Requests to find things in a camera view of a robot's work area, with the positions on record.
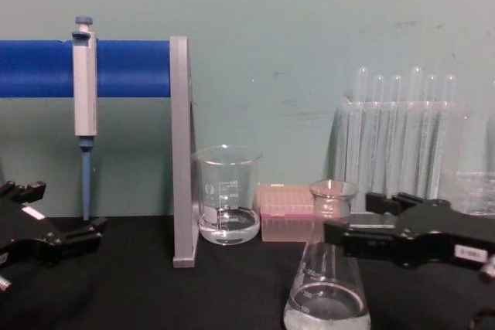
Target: clear liquid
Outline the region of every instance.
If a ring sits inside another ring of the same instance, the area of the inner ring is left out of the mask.
[[[301,286],[285,306],[287,330],[370,330],[363,301],[350,289],[334,283]]]
[[[260,230],[259,216],[248,208],[224,208],[218,210],[218,223],[208,223],[200,218],[200,233],[211,243],[236,245],[251,240]]]

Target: pipette tip box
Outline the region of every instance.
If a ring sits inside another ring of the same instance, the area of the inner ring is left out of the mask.
[[[261,239],[306,242],[312,230],[312,205],[309,185],[259,185],[254,207],[261,216]]]

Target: erlenmeyer flask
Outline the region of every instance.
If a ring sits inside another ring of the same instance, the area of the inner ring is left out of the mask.
[[[341,247],[325,243],[323,223],[349,222],[350,200],[357,187],[323,181],[311,186],[314,198],[312,234],[306,243],[287,305],[287,330],[369,330],[370,316],[357,262]]]

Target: white label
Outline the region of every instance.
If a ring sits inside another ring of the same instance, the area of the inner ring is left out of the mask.
[[[211,206],[204,206],[203,218],[208,222],[215,224],[218,221],[218,213],[215,208]]]
[[[472,260],[474,262],[485,263],[488,260],[488,252],[486,250],[476,249],[475,247],[456,245],[454,254],[458,258]]]
[[[27,206],[26,208],[22,208],[22,211],[25,213],[28,213],[30,216],[32,216],[33,218],[36,218],[37,220],[41,220],[41,219],[45,218],[45,216],[42,213],[40,213],[37,210],[34,210],[31,206]]]
[[[4,264],[9,258],[9,253],[3,253],[0,255],[0,264]]]

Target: water in beaker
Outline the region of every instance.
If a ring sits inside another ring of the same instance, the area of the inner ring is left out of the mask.
[[[261,157],[248,146],[221,145],[193,154],[200,185],[201,235],[212,243],[234,245],[260,229],[253,210]]]
[[[357,262],[325,243],[327,219],[349,222],[357,187],[323,181],[311,186],[314,222],[284,310],[287,330],[369,330],[370,316]]]

